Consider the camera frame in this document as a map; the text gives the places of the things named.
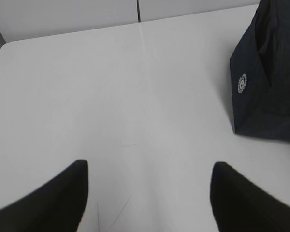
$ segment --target scratch mark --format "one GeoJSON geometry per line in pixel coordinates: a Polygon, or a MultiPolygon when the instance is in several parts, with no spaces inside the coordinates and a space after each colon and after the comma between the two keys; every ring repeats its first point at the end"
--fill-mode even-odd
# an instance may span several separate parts
{"type": "Polygon", "coordinates": [[[115,218],[114,222],[111,224],[111,227],[116,223],[116,221],[118,220],[119,216],[121,215],[121,213],[124,211],[124,209],[126,208],[127,204],[129,203],[129,201],[131,200],[132,194],[131,196],[127,199],[126,203],[124,204],[124,206],[122,207],[121,211],[119,212],[119,214],[117,215],[117,217],[115,218]]]}
{"type": "Polygon", "coordinates": [[[98,209],[98,232],[100,232],[99,204],[97,204],[97,209],[98,209]]]}
{"type": "Polygon", "coordinates": [[[122,145],[122,147],[136,146],[137,144],[122,145]]]}

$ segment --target white logo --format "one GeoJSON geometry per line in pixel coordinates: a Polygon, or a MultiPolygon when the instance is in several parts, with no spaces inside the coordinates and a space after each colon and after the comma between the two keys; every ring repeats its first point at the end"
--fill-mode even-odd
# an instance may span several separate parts
{"type": "Polygon", "coordinates": [[[246,84],[247,84],[247,76],[246,74],[243,74],[240,80],[238,81],[238,85],[237,85],[238,93],[242,93],[245,90],[246,84]]]}

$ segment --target black object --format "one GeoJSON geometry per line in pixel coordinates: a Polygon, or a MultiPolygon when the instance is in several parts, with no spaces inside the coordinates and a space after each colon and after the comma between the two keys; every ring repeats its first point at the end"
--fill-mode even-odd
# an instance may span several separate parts
{"type": "Polygon", "coordinates": [[[224,162],[214,165],[210,200],[220,232],[290,232],[290,207],[224,162]]]}
{"type": "Polygon", "coordinates": [[[230,67],[235,133],[290,141],[290,0],[260,1],[230,67]]]}
{"type": "Polygon", "coordinates": [[[0,210],[0,232],[75,232],[88,198],[88,163],[77,160],[45,185],[0,210]]]}

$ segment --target navy fabric bag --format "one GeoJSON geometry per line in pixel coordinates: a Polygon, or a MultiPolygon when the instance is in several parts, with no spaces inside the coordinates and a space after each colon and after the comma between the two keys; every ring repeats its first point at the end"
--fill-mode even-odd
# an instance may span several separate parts
{"type": "Polygon", "coordinates": [[[260,1],[230,68],[235,133],[290,141],[290,0],[260,1]]]}

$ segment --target table surface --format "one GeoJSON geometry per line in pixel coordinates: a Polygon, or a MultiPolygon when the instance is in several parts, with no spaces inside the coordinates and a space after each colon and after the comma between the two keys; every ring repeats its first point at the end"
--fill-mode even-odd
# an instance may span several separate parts
{"type": "Polygon", "coordinates": [[[290,205],[290,144],[232,131],[229,58],[256,5],[6,44],[0,208],[89,162],[79,231],[215,232],[225,161],[290,205]]]}

